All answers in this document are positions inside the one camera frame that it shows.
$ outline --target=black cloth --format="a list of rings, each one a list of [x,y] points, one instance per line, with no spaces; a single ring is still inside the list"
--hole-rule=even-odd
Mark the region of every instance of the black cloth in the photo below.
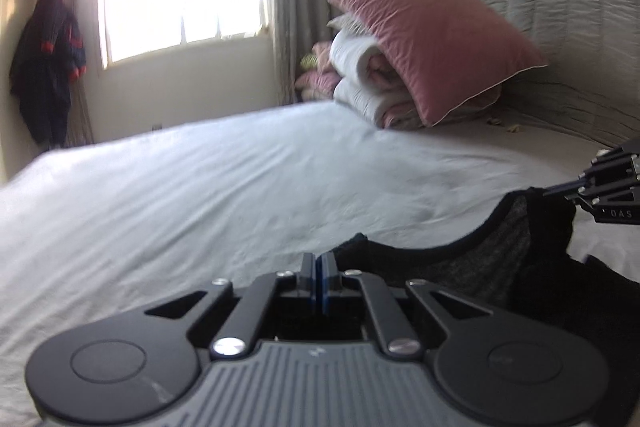
[[[9,76],[20,114],[38,144],[66,139],[69,83],[86,71],[76,18],[62,0],[39,0],[15,51]]]
[[[358,234],[333,252],[341,271],[375,273],[395,287],[427,279],[587,339],[610,369],[594,421],[623,427],[640,396],[640,284],[595,257],[571,259],[574,216],[563,198],[529,189],[507,194],[477,230],[444,247],[393,248]]]

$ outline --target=circular pad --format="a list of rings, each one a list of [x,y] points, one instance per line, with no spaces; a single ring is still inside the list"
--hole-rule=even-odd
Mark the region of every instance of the circular pad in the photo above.
[[[437,382],[488,425],[573,425],[607,388],[607,365],[583,339],[516,315],[460,321],[433,360]]]
[[[170,407],[200,373],[185,327],[133,311],[65,331],[31,355],[27,387],[39,410],[65,422],[140,421]]]
[[[71,368],[83,380],[116,383],[135,377],[145,363],[145,352],[136,344],[98,341],[76,351],[71,359]]]
[[[496,347],[488,357],[489,367],[515,383],[543,383],[562,369],[560,358],[540,344],[512,342]]]

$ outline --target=silver bolt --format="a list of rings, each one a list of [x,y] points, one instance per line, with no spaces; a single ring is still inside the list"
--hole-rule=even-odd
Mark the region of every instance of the silver bolt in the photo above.
[[[244,341],[235,337],[225,337],[213,344],[213,350],[222,357],[234,357],[242,353],[246,348]]]
[[[415,355],[420,351],[420,342],[413,339],[396,339],[389,342],[389,351],[395,355]]]

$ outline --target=upholstered headboard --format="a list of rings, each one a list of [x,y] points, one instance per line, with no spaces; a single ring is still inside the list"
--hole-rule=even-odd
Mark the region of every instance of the upholstered headboard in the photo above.
[[[550,65],[505,83],[502,103],[615,145],[640,135],[640,0],[482,0]]]

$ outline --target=wall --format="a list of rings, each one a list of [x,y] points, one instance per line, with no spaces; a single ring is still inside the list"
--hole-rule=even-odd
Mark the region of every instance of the wall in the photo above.
[[[10,91],[9,68],[15,47],[36,0],[0,0],[0,184],[38,153]]]
[[[84,82],[96,140],[150,131],[154,124],[219,118],[277,102],[271,39],[192,44],[102,69],[97,0],[76,0],[88,71]]]

